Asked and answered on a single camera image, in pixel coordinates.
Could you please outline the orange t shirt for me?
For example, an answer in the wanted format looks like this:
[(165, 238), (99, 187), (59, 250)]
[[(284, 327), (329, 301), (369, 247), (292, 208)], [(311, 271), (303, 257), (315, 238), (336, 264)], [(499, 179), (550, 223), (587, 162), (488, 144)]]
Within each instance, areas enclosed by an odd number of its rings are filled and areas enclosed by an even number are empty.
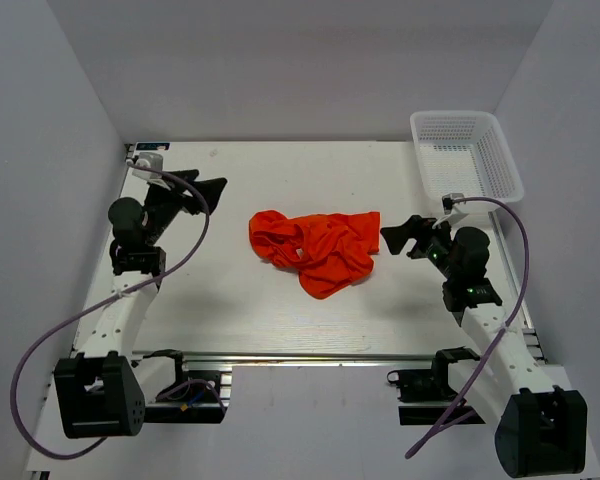
[(305, 292), (322, 300), (372, 273), (380, 223), (377, 211), (288, 218), (266, 210), (250, 219), (248, 232), (258, 257), (295, 271)]

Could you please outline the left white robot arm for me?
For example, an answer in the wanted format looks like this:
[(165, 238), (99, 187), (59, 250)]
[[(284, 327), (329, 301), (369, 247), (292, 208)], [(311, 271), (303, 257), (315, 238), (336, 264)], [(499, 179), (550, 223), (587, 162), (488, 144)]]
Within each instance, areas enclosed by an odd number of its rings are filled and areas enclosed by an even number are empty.
[(54, 383), (64, 433), (71, 439), (134, 436), (147, 404), (179, 399), (191, 387), (182, 355), (158, 350), (135, 360), (133, 347), (166, 272), (157, 242), (181, 212), (211, 214), (228, 181), (199, 180), (198, 171), (148, 173), (143, 201), (121, 197), (108, 210), (114, 300), (71, 358), (57, 362)]

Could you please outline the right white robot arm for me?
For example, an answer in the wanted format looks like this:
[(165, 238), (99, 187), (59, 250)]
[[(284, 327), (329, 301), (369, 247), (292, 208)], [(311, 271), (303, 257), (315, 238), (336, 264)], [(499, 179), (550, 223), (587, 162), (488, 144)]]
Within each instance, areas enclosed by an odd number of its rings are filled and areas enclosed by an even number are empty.
[(444, 276), (445, 308), (473, 348), (436, 353), (433, 390), (462, 402), (490, 425), (500, 465), (511, 478), (576, 474), (586, 463), (587, 414), (583, 396), (556, 383), (529, 352), (487, 277), (490, 239), (475, 227), (453, 231), (448, 222), (411, 216), (380, 230), (393, 255), (426, 259)]

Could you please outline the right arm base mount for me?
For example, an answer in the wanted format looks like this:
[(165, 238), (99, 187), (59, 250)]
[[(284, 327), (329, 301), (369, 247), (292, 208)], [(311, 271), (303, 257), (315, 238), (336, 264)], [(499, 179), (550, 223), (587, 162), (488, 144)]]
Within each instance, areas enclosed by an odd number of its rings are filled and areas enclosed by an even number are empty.
[(428, 368), (392, 370), (387, 383), (398, 389), (401, 426), (433, 425), (457, 392), (449, 386), (448, 367), (480, 356), (466, 347), (439, 350)]

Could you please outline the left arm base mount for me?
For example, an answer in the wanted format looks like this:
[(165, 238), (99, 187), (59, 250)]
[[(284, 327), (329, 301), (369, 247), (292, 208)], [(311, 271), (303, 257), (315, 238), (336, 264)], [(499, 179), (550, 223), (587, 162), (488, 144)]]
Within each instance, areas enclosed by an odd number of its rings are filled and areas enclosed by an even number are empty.
[(136, 356), (132, 371), (144, 395), (146, 424), (220, 424), (228, 410), (231, 368), (174, 349)]

